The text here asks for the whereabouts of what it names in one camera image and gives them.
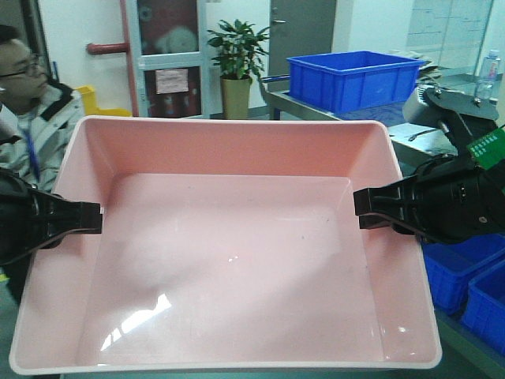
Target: potted plant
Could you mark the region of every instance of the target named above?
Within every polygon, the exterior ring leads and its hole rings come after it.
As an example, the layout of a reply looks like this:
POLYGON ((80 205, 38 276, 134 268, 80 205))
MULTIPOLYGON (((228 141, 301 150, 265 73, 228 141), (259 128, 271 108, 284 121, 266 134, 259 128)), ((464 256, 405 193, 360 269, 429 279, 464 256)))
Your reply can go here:
POLYGON ((221 69, 221 96, 226 119, 247 118, 252 75, 259 80, 260 72, 264 71, 261 56, 268 53, 260 43, 269 38, 266 33, 269 28, 255 33, 253 25, 239 20, 233 24, 221 20, 221 31, 208 30, 212 35, 208 44, 218 49, 212 60, 214 66, 221 69))

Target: gray jacket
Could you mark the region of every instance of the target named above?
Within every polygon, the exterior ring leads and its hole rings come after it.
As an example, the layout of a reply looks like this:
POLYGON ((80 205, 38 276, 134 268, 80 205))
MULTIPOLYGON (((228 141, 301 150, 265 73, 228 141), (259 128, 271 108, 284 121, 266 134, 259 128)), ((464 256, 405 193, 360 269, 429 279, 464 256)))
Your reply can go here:
POLYGON ((36 112, 15 116, 4 105, 0 111, 0 167, 17 172, 40 190, 51 191, 74 126, 84 117, 80 94, 63 84, 51 84, 36 112), (29 129, 40 165, 37 182, 30 168, 27 141, 29 129))

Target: blue plastic crate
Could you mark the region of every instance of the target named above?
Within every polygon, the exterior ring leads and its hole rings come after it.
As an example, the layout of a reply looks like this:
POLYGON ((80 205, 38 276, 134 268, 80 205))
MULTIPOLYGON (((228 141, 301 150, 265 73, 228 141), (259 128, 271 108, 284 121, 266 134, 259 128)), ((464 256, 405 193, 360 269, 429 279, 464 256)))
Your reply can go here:
POLYGON ((287 60, 290 95, 336 114, 407 100, 424 63, 371 51, 287 60))
POLYGON ((462 323, 505 355, 505 261, 470 281, 462 323))
POLYGON ((457 312, 468 297, 468 282, 505 257, 505 237, 479 235, 454 245, 423 244, 433 303, 457 312))

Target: green circuit board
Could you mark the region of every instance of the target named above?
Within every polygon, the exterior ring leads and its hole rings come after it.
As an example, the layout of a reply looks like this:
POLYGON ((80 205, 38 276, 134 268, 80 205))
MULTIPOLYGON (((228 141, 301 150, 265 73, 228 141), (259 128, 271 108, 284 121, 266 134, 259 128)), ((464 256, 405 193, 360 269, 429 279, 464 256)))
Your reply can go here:
POLYGON ((505 130, 496 129, 467 146, 472 157, 485 170, 505 159, 505 130))

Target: plant pot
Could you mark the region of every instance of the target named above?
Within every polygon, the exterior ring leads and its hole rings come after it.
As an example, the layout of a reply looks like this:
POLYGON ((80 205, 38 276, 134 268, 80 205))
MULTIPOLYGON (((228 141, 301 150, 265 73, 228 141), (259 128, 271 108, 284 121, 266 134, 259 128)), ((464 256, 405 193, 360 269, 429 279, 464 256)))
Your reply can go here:
POLYGON ((221 78, 221 99, 226 120, 246 120, 249 113, 250 79, 221 78))

